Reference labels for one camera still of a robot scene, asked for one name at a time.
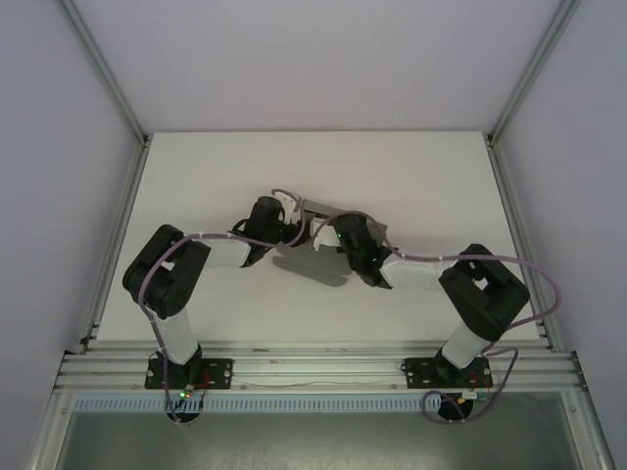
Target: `white wall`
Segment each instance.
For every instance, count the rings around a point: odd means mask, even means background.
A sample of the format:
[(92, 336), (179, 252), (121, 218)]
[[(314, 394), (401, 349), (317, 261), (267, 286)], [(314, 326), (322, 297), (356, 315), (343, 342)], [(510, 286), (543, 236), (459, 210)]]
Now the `white wall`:
[(619, 468), (627, 467), (627, 2), (582, 2), (504, 149), (558, 314)]
[(136, 144), (56, 2), (3, 2), (0, 68), (0, 467), (20, 469)]
[(77, 0), (145, 130), (489, 131), (559, 0)]

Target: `white table surface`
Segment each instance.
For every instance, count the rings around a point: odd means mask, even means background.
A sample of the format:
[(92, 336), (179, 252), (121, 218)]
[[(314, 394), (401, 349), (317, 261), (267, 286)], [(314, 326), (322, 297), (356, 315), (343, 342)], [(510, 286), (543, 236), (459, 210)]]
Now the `white table surface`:
[[(224, 232), (275, 187), (369, 212), (409, 252), (457, 254), (477, 242), (515, 256), (480, 132), (158, 133), (98, 340), (153, 340), (121, 278), (161, 224)], [(304, 347), (444, 341), (460, 322), (444, 294), (373, 289), (357, 275), (327, 287), (277, 268), (271, 256), (246, 269), (203, 272), (188, 304), (199, 340)], [(528, 306), (519, 318), (530, 314)], [(529, 324), (506, 338), (537, 340), (538, 332)]]

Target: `glass panel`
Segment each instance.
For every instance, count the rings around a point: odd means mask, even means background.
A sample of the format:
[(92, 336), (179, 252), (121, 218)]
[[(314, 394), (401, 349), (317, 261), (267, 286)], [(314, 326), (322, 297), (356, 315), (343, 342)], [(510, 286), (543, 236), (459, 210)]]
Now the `glass panel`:
[(505, 394), (476, 423), (409, 413), (206, 413), (175, 427), (161, 414), (77, 413), (61, 469), (581, 468), (559, 394)]

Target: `white tabletop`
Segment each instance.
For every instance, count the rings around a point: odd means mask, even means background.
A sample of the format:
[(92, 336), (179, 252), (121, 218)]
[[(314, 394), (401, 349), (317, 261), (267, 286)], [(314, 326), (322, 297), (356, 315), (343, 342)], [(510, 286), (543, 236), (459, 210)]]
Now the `white tabletop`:
[[(160, 225), (224, 232), (277, 187), (369, 212), (408, 252), (457, 254), (474, 242), (515, 256), (480, 132), (158, 133), (98, 339), (153, 339), (121, 278)], [(357, 275), (328, 287), (279, 269), (273, 256), (250, 268), (203, 272), (188, 304), (199, 340), (256, 346), (444, 341), (460, 322), (443, 293), (373, 289)], [(530, 314), (528, 306), (519, 318)], [(538, 332), (529, 324), (506, 338), (537, 340)]]

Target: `black mounting plate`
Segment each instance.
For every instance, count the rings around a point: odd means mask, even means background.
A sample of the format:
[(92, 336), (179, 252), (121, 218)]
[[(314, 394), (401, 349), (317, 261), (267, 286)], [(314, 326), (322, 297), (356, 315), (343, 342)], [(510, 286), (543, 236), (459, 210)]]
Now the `black mounting plate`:
[[(205, 373), (209, 375), (207, 386), (200, 384), (198, 389), (208, 390), (229, 390), (231, 388), (231, 378), (233, 377), (233, 359), (201, 359), (201, 380), (205, 380)], [(180, 374), (169, 373), (169, 387), (173, 390), (182, 390), (187, 385), (186, 377)], [(158, 358), (148, 360), (148, 371), (146, 372), (146, 382), (144, 388), (147, 390), (164, 389), (164, 368)]]
[(484, 389), (486, 383), (493, 386), (490, 363), (485, 357), (473, 359), (465, 369), (450, 379), (438, 374), (434, 357), (408, 357), (401, 365), (401, 370), (405, 372), (408, 389)]

